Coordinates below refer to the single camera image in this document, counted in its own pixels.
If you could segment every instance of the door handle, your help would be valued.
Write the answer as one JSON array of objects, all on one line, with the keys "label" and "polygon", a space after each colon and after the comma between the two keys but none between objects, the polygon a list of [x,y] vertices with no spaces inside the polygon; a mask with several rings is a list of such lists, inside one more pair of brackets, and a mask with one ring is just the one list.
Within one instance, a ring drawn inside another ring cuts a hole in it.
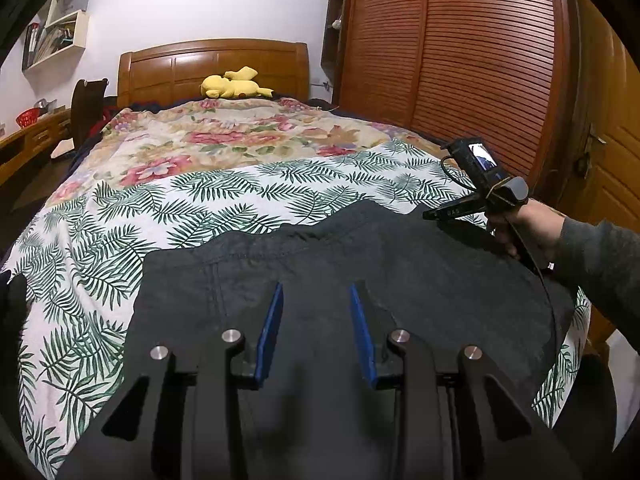
[{"label": "door handle", "polygon": [[593,123],[591,123],[589,125],[589,137],[591,137],[591,139],[597,140],[603,146],[607,145],[607,141],[606,140],[604,140],[603,138],[597,136],[596,129],[593,127]]}]

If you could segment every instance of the red basket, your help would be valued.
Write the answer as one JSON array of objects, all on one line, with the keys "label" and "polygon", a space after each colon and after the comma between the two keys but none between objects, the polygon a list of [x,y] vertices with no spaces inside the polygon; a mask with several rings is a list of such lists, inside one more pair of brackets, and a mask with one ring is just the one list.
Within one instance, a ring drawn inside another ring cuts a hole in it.
[{"label": "red basket", "polygon": [[21,128],[26,128],[27,126],[31,126],[35,124],[40,115],[39,108],[30,108],[29,110],[22,112],[15,118],[15,122],[18,123],[18,126]]}]

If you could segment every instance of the wooden headboard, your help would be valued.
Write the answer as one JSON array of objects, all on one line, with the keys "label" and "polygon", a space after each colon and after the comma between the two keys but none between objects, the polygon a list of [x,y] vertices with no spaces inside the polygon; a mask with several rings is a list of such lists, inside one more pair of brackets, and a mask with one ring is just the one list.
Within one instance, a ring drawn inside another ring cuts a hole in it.
[{"label": "wooden headboard", "polygon": [[306,101],[309,60],[305,43],[271,40],[197,40],[120,56],[118,106],[155,101],[170,105],[200,97],[203,79],[250,66],[263,88]]}]

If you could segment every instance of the green fern print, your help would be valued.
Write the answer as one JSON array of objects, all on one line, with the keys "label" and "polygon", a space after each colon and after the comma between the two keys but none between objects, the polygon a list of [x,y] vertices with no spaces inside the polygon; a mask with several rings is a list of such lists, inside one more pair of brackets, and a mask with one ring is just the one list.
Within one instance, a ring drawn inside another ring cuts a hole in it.
[{"label": "green fern print", "polygon": [[[456,177],[465,180],[462,172]],[[198,247],[227,231],[267,233],[284,222],[314,224],[359,200],[408,213],[468,193],[439,161],[393,139],[350,155],[186,173],[82,196],[43,209],[5,265],[28,281],[32,307],[20,348],[20,421],[28,454],[52,479],[92,418],[119,386],[133,303],[150,251]],[[466,218],[484,226],[484,215]],[[552,424],[574,381],[590,305],[574,323],[533,400]]]}]

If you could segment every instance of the chair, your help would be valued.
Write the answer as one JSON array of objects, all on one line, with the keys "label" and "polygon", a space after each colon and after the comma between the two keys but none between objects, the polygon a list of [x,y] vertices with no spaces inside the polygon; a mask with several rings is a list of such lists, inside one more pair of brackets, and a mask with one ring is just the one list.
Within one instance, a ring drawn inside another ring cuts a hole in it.
[{"label": "chair", "polygon": [[109,81],[79,80],[71,98],[69,133],[77,150],[86,140],[91,127],[102,119],[102,101]]}]

